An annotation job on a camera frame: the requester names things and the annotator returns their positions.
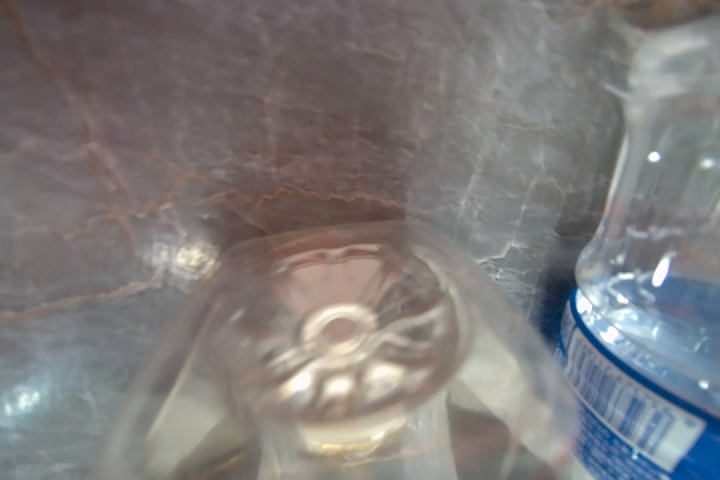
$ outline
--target clear plastic bottle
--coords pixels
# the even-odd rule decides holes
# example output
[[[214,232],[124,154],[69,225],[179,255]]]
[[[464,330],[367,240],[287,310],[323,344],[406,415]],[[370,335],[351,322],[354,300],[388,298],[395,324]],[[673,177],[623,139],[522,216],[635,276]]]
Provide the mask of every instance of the clear plastic bottle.
[[[231,249],[165,331],[99,480],[554,478],[575,404],[538,334],[409,222]]]
[[[646,36],[557,355],[576,478],[720,479],[720,17]]]
[[[663,382],[720,416],[720,18],[634,56],[604,218],[576,266],[594,311],[692,380]]]

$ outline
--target blue label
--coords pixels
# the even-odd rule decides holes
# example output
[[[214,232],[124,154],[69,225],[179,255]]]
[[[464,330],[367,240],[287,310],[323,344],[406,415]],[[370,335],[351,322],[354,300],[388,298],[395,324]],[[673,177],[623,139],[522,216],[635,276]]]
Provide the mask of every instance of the blue label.
[[[576,457],[596,480],[720,479],[720,420],[685,407],[592,335],[574,292],[557,359],[580,400]]]

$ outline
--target marble surface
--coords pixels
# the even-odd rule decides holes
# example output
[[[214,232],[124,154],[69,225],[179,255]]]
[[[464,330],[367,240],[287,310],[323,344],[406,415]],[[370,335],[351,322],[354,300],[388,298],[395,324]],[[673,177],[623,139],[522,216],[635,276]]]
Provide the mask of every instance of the marble surface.
[[[0,2],[0,480],[87,478],[227,246],[422,218],[548,337],[624,73],[599,4]]]

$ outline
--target barcode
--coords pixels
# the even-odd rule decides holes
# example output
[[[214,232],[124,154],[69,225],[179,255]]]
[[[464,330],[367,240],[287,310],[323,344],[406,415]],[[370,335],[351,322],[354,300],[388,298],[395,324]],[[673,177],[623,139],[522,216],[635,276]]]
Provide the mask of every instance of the barcode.
[[[620,374],[580,336],[571,343],[565,374],[605,424],[649,456],[656,454],[678,421],[666,402]]]

